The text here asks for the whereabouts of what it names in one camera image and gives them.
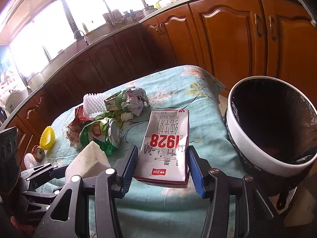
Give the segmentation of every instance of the wooden cabinet door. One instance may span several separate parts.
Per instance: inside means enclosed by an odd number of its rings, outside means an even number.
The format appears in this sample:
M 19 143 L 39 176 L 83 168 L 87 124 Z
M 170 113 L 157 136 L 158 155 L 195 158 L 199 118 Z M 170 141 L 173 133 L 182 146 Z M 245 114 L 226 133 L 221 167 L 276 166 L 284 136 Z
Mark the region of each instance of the wooden cabinet door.
M 259 0 L 201 0 L 190 3 L 206 69 L 225 86 L 264 75 L 264 18 Z
M 36 138 L 33 138 L 33 135 L 31 134 L 31 132 L 26 128 L 26 126 L 21 122 L 21 120 L 17 116 L 13 118 L 13 120 L 9 123 L 7 127 L 8 128 L 16 127 L 16 131 L 17 131 L 16 144 L 18 147 L 16 158 L 17 158 L 18 164 L 21 165 L 24 155 L 28 151 L 27 148 L 30 143 L 30 140 L 32 139 L 33 141 L 35 141 L 36 144 L 39 144 L 40 141 Z
M 168 69 L 176 66 L 172 46 L 166 42 L 166 39 L 163 42 L 159 22 L 156 17 L 144 21 L 141 25 L 146 33 L 146 42 L 158 69 Z
M 79 55 L 66 67 L 73 85 L 77 85 L 76 96 L 81 97 L 81 100 L 85 94 L 102 93 L 107 90 L 106 83 L 97 72 L 87 52 Z
M 267 27 L 267 75 L 302 91 L 317 106 L 317 29 L 303 6 L 262 0 Z
M 134 79 L 156 70 L 139 25 L 119 32 L 114 38 Z
M 70 76 L 68 71 L 66 70 L 66 67 L 59 71 L 45 85 L 45 88 L 49 95 L 53 96 L 58 102 L 60 113 L 63 113 L 64 111 L 80 103 L 78 101 L 78 98 L 76 98 L 74 95 L 77 91 L 69 80 Z
M 91 47 L 89 57 L 107 88 L 113 88 L 133 80 L 122 54 L 113 37 L 109 37 Z
M 18 117 L 27 129 L 38 139 L 47 127 L 47 123 L 42 119 L 36 110 L 36 102 L 31 98 L 18 112 Z
M 62 113 L 59 112 L 58 106 L 56 105 L 57 101 L 47 93 L 45 87 L 36 92 L 34 96 L 32 96 L 32 99 L 36 103 L 36 111 L 41 118 L 45 120 L 47 126 L 51 125 L 56 117 Z
M 172 45 L 177 65 L 197 65 L 205 69 L 202 49 L 188 4 L 156 16 L 161 36 Z

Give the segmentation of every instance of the milk carton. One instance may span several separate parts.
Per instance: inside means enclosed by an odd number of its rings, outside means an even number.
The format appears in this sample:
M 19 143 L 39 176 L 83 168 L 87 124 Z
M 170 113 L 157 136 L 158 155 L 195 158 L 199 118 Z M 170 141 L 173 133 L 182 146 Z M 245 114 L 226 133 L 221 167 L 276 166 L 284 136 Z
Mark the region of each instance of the milk carton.
M 153 185 L 186 186 L 188 138 L 188 110 L 152 111 L 134 178 Z

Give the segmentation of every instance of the metal bolt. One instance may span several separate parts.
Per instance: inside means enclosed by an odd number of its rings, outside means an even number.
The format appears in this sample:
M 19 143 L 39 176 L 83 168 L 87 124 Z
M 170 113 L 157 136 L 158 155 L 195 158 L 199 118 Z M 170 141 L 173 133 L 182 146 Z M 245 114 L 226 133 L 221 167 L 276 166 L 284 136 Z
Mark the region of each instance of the metal bolt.
M 108 175 L 112 175 L 115 172 L 115 170 L 113 168 L 108 168 L 105 170 L 105 173 Z
M 80 180 L 80 176 L 73 176 L 72 178 L 70 178 L 72 180 L 72 182 L 77 182 Z
M 210 172 L 211 174 L 216 175 L 216 174 L 219 173 L 219 169 L 218 169 L 218 168 L 211 168 L 211 169 L 209 170 L 209 172 Z
M 252 176 L 245 176 L 244 177 L 246 181 L 253 181 L 253 177 Z

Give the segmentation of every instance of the tablecloth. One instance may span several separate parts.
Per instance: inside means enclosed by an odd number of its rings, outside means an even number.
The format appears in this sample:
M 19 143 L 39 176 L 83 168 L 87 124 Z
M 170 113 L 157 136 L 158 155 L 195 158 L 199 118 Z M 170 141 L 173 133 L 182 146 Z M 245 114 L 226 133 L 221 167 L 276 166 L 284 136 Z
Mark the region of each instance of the tablecloth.
M 146 91 L 150 107 L 145 107 L 139 117 L 134 117 L 121 131 L 118 150 L 108 157 L 113 166 L 124 157 L 130 144 L 139 150 L 145 135 L 151 110 L 188 109 L 190 112 L 190 145 L 210 165 L 229 176 L 245 175 L 237 153 L 227 140 L 227 131 L 219 111 L 219 91 L 223 88 L 205 70 L 197 66 L 178 66 L 106 91 L 109 96 L 128 87 Z M 66 126 L 74 119 L 75 107 L 62 113 L 52 124 L 56 142 L 47 151 L 43 163 L 64 166 L 69 164 L 81 149 L 69 146 Z M 64 184 L 63 179 L 53 179 L 39 187 L 38 192 L 52 192 Z M 228 237 L 233 237 L 234 199 L 230 198 Z M 195 192 L 192 179 L 188 188 L 176 189 L 150 186 L 132 180 L 130 190 L 123 199 L 116 199 L 118 218 L 124 237 L 200 237 L 205 221 L 208 199 Z M 94 197 L 89 201 L 90 236 L 96 233 Z

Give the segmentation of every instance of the countertop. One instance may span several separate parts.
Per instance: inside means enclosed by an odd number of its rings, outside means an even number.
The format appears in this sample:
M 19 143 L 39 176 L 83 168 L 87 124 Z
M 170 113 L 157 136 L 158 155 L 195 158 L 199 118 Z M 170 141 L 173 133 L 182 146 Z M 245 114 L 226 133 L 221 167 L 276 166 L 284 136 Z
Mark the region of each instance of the countertop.
M 93 45 L 90 45 L 86 48 L 84 48 L 83 50 L 81 50 L 80 52 L 78 52 L 77 54 L 75 54 L 72 58 L 70 58 L 67 62 L 65 62 L 63 65 L 61 65 L 61 67 L 59 67 L 42 85 L 40 85 L 35 91 L 33 91 L 26 99 L 24 99 L 16 109 L 14 109 L 14 111 L 10 114 L 10 116 L 8 116 L 7 120 L 5 120 L 5 122 L 3 123 L 3 125 L 0 127 L 0 131 L 5 129 L 5 127 L 7 126 L 7 124 L 12 120 L 12 118 L 16 115 L 16 113 L 23 107 L 23 105 L 36 93 L 38 92 L 41 88 L 43 88 L 47 83 L 48 81 L 50 81 L 51 78 L 53 78 L 61 69 L 63 69 L 69 62 L 71 62 L 73 59 L 75 59 L 77 56 L 81 55 L 83 52 L 85 52 L 86 50 L 88 50 L 90 47 L 93 47 L 94 45 L 98 44 L 99 42 L 105 40 L 106 38 L 108 37 L 111 37 L 117 33 L 119 33 L 120 31 L 123 31 L 125 29 L 128 29 L 128 28 L 131 28 L 139 23 L 142 23 L 152 17 L 154 17 L 155 15 L 158 15 L 159 13 L 162 13 L 164 11 L 168 11 L 174 7 L 178 7 L 182 4 L 186 4 L 188 2 L 192 2 L 192 1 L 195 1 L 195 0 L 178 0 L 174 3 L 171 3 L 153 13 L 151 13 L 150 15 L 146 16 L 145 18 L 143 18 L 142 20 L 140 20 L 139 22 L 135 22 L 133 24 L 130 24 L 130 25 L 127 25 L 123 28 L 120 28 L 108 35 L 106 35 L 105 37 L 99 39 L 98 41 L 96 41 Z

